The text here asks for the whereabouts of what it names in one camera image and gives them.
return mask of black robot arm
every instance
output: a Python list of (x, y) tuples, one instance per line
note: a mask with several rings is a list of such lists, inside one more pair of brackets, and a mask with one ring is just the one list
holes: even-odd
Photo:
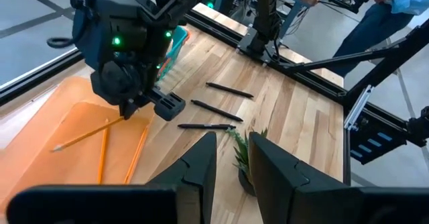
[(206, 0), (70, 0), (76, 9), (73, 38), (52, 38), (48, 45), (76, 45), (95, 70), (94, 93), (118, 105), (125, 119), (153, 102), (155, 113), (169, 121), (185, 101), (163, 94), (155, 83), (174, 30), (199, 1)]

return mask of black marker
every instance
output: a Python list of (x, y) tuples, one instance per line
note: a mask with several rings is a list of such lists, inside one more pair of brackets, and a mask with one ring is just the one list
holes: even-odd
[(239, 121), (239, 122), (242, 122), (242, 121), (243, 121), (241, 118), (239, 118), (239, 117), (237, 117), (237, 116), (234, 116), (234, 115), (232, 115), (232, 114), (230, 114), (230, 113), (227, 113), (226, 111), (222, 111), (222, 110), (220, 110), (220, 109), (217, 109), (216, 107), (212, 107), (212, 106), (210, 106), (210, 105), (207, 105), (206, 103), (203, 103), (203, 102), (201, 102), (201, 101), (198, 101), (198, 100), (191, 100), (190, 102), (191, 102), (191, 103), (194, 103), (195, 105), (197, 105), (197, 106), (199, 106), (199, 107), (202, 107), (203, 109), (207, 109), (207, 110), (212, 111), (212, 112), (214, 112), (214, 113), (220, 114), (220, 115), (222, 115), (223, 117), (227, 117), (227, 118), (229, 118), (229, 119), (232, 119), (232, 120), (235, 120), (235, 121)]
[(224, 90), (224, 91), (227, 91), (229, 93), (233, 93), (233, 94), (236, 94), (236, 95), (239, 95), (239, 96), (242, 96), (242, 97), (247, 97), (247, 98), (252, 98), (253, 97), (252, 94), (245, 93), (245, 92), (242, 92), (242, 91), (238, 91), (238, 90), (235, 90), (235, 89), (232, 89), (232, 88), (229, 88), (229, 87), (224, 87), (222, 85), (218, 85), (218, 84), (213, 83), (213, 82), (206, 82), (206, 85), (209, 86), (209, 87), (216, 88), (216, 89), (219, 89), (219, 90)]
[(235, 129), (236, 127), (234, 125), (229, 124), (179, 124), (177, 125), (180, 128), (183, 129), (221, 129), (221, 130), (228, 130), (228, 129)]

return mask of gray floor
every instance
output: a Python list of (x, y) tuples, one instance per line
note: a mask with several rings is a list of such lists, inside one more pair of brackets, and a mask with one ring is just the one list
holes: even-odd
[[(68, 7), (68, 0), (50, 1), (62, 8)], [(53, 12), (36, 0), (0, 0), (0, 5), (8, 5), (0, 6), (0, 36), (15, 25)], [(318, 4), (310, 9), (299, 30), (287, 36), (284, 43), (311, 60), (330, 58), (370, 5), (364, 5), (361, 12), (355, 15), (343, 9)], [(414, 20), (410, 26), (419, 24), (428, 15)], [(51, 49), (45, 41), (52, 36), (69, 36), (71, 23), (69, 19), (60, 17), (0, 38), (0, 55), (3, 57), (0, 63), (0, 85), (66, 51)], [(406, 28), (398, 32), (391, 40), (403, 37), (410, 30)], [(400, 69), (400, 74), (390, 76), (378, 86), (370, 101), (404, 119), (418, 114), (429, 103), (429, 78), (426, 77), (429, 73), (426, 63), (428, 58), (429, 48), (425, 48)], [(372, 63), (361, 63), (346, 77), (345, 87), (353, 86), (373, 67)], [(352, 183), (355, 186), (429, 186), (429, 171), (424, 154), (412, 144), (400, 147), (365, 166), (352, 160), (352, 171)]]

